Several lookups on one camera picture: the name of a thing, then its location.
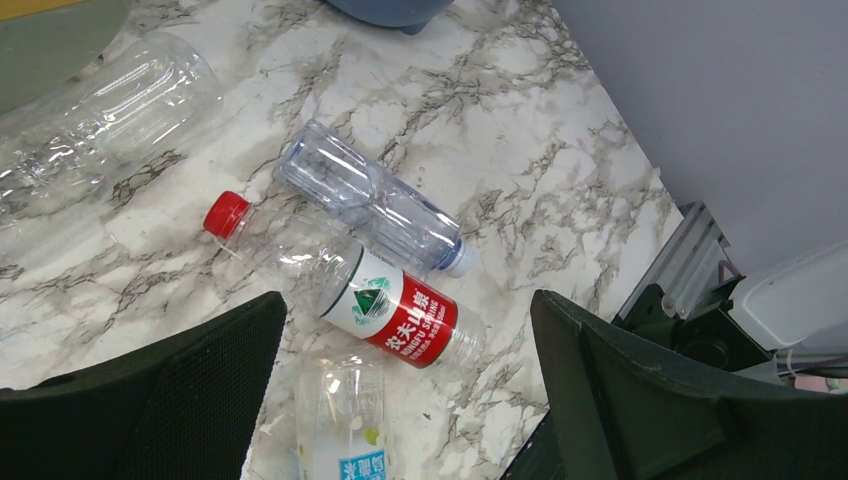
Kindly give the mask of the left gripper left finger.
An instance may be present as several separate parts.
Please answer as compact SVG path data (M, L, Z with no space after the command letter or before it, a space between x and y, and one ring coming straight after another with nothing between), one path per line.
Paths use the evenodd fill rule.
M109 361L1 392L5 479L237 479L287 307L264 293Z

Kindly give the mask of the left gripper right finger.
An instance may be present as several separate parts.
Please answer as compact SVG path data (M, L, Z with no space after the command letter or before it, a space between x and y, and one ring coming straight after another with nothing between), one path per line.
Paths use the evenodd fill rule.
M843 479L847 399L725 372L556 292L530 317L570 479Z

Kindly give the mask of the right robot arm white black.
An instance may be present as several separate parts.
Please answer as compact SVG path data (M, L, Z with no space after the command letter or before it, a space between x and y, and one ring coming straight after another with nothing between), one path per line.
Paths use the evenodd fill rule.
M847 347L803 341L847 323L847 244L745 276L721 245L668 243L614 325L689 359L760 381L825 379L847 389Z

